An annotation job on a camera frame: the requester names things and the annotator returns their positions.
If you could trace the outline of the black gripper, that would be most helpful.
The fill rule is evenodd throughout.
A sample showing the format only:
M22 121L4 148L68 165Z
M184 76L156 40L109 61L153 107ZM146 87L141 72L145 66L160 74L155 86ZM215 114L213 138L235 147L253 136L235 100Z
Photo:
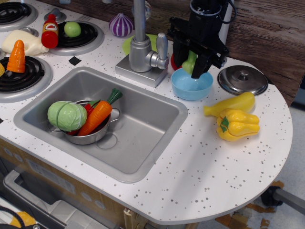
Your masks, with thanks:
M200 78L212 65L220 67L227 48L218 36L222 24L219 13L222 6L227 8L227 4L227 0L192 0L188 20L169 19L168 35L173 38L173 63L177 69L187 60L189 50L198 56L192 78Z

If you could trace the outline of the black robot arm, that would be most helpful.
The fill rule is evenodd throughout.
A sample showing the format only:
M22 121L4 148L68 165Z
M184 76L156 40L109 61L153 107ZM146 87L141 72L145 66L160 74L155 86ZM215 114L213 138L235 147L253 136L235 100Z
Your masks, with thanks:
M192 0L189 20L170 18L167 35L173 38L173 61L179 67L188 59L189 51L197 55L191 77L200 78L213 65L221 68L229 54L229 49L220 40L219 32L225 21L230 0Z

